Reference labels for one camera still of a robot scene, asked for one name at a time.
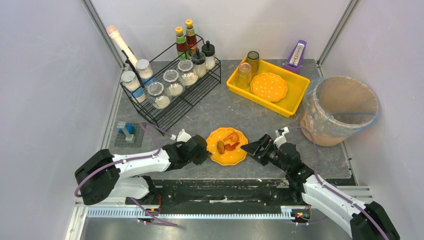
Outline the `glass jar back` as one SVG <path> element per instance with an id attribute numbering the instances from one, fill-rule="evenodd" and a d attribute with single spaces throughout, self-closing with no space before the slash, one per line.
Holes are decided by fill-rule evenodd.
<path id="1" fill-rule="evenodd" d="M 160 82 L 153 82 L 147 88 L 147 93 L 151 99 L 152 105 L 156 109 L 164 109 L 171 103 L 166 92 L 165 86 Z"/>

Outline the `red label sauce bottle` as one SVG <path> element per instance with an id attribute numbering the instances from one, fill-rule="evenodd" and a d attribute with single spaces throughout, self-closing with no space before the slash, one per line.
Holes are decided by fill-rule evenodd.
<path id="1" fill-rule="evenodd" d="M 188 44 L 188 53 L 191 56 L 193 53 L 196 52 L 196 50 L 198 49 L 198 40 L 197 40 L 197 36 L 196 36 L 196 32 L 194 29 L 194 23 L 192 19 L 187 19 L 185 21 L 186 24 L 186 42 Z"/>

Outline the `dark glass cup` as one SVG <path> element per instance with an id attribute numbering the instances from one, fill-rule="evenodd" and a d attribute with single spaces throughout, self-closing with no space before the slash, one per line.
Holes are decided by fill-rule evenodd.
<path id="1" fill-rule="evenodd" d="M 258 73 L 260 65 L 260 55 L 257 51 L 249 51 L 246 55 L 246 62 L 251 66 L 251 76 L 254 77 Z"/>

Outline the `pink glass cup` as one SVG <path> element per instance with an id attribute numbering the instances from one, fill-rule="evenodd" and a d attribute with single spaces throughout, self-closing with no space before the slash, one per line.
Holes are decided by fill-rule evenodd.
<path id="1" fill-rule="evenodd" d="M 247 62 L 243 62 L 238 66 L 238 78 L 252 78 L 251 65 Z"/>

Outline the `yellow plate with chicken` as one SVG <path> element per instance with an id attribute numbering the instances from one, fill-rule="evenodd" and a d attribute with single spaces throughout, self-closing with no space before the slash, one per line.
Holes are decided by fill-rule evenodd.
<path id="1" fill-rule="evenodd" d="M 229 134 L 237 132 L 239 135 L 240 144 L 233 151 L 226 151 L 224 154 L 219 154 L 217 151 L 217 142 L 223 141 Z M 224 144 L 234 144 L 235 142 L 231 142 L 229 140 L 223 141 Z M 245 160 L 247 157 L 247 153 L 241 149 L 242 145 L 248 144 L 248 139 L 246 136 L 239 130 L 234 129 L 232 127 L 220 127 L 215 131 L 211 132 L 209 137 L 206 139 L 207 150 L 211 152 L 211 160 L 220 164 L 221 166 L 234 166 L 238 163 Z"/>

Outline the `glass jar front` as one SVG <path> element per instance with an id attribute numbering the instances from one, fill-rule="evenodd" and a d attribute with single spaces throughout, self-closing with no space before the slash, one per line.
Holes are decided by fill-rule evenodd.
<path id="1" fill-rule="evenodd" d="M 174 69 L 166 70 L 163 73 L 163 80 L 166 85 L 166 90 L 171 97 L 179 96 L 183 92 L 184 87 L 180 83 L 180 75 L 178 71 Z"/>

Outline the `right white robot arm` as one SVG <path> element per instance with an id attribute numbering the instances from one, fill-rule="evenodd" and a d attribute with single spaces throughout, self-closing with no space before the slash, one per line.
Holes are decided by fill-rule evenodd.
<path id="1" fill-rule="evenodd" d="M 260 164 L 273 164 L 284 171 L 294 199 L 318 209 L 353 240 L 401 238 L 382 205 L 358 200 L 328 183 L 302 162 L 296 145 L 285 137 L 272 139 L 265 134 L 241 149 Z"/>

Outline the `green glass cup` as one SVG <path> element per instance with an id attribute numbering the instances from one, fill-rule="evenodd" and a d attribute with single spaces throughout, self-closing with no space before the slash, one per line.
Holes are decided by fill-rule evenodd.
<path id="1" fill-rule="evenodd" d="M 235 81 L 235 85 L 240 89 L 248 89 L 251 87 L 251 81 L 252 81 L 251 77 L 239 77 Z"/>

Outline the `green label sauce bottle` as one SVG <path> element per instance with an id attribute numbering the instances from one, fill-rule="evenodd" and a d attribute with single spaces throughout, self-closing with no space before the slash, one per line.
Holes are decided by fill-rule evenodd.
<path id="1" fill-rule="evenodd" d="M 176 50 L 180 61 L 189 60 L 189 45 L 184 35 L 184 29 L 181 26 L 175 28 L 176 34 Z"/>

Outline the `blue band spice jar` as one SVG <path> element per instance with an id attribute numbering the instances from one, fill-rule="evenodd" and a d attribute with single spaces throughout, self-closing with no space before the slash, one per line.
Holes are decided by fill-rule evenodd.
<path id="1" fill-rule="evenodd" d="M 146 95 L 135 72 L 131 70 L 123 72 L 120 80 L 130 92 L 130 98 L 134 103 L 142 103 L 146 100 Z"/>
<path id="2" fill-rule="evenodd" d="M 153 69 L 150 62 L 147 59 L 139 59 L 135 65 L 138 74 L 145 86 L 149 86 L 156 82 Z"/>

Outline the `black cap shaker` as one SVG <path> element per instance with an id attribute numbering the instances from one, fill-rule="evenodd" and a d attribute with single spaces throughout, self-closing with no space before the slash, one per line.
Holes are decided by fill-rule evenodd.
<path id="1" fill-rule="evenodd" d="M 199 49 L 191 55 L 191 61 L 193 62 L 193 72 L 199 77 L 203 77 L 206 70 L 206 56 Z"/>
<path id="2" fill-rule="evenodd" d="M 205 67 L 206 70 L 212 70 L 216 65 L 216 48 L 209 40 L 201 47 L 202 53 L 205 55 Z"/>

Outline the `yellow plate with sushi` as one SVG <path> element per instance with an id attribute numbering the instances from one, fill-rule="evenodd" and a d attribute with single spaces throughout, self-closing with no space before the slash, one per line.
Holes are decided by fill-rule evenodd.
<path id="1" fill-rule="evenodd" d="M 275 103 L 286 97 L 289 88 L 280 75 L 263 72 L 253 77 L 250 90 L 257 97 Z"/>

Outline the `glass jar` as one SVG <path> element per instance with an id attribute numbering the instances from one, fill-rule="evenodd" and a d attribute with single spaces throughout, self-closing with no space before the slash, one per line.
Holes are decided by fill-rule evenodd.
<path id="1" fill-rule="evenodd" d="M 147 88 L 147 93 L 151 99 L 152 105 L 156 109 L 164 109 L 171 103 L 166 92 L 165 86 L 160 82 L 153 82 Z"/>
<path id="2" fill-rule="evenodd" d="M 171 97 L 179 96 L 183 92 L 184 87 L 180 83 L 180 75 L 178 71 L 174 69 L 166 70 L 163 73 L 163 80 L 166 85 L 166 90 Z"/>
<path id="3" fill-rule="evenodd" d="M 177 69 L 179 71 L 181 83 L 185 87 L 192 86 L 197 82 L 199 77 L 194 73 L 194 64 L 191 60 L 180 60 L 177 64 Z"/>

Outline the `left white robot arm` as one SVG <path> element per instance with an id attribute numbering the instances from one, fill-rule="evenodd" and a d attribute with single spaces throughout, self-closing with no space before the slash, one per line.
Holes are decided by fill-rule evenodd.
<path id="1" fill-rule="evenodd" d="M 75 171 L 74 195 L 87 206 L 110 198 L 150 198 L 156 187 L 148 173 L 201 165 L 212 155 L 207 146 L 203 137 L 194 135 L 144 153 L 122 155 L 101 149 Z"/>

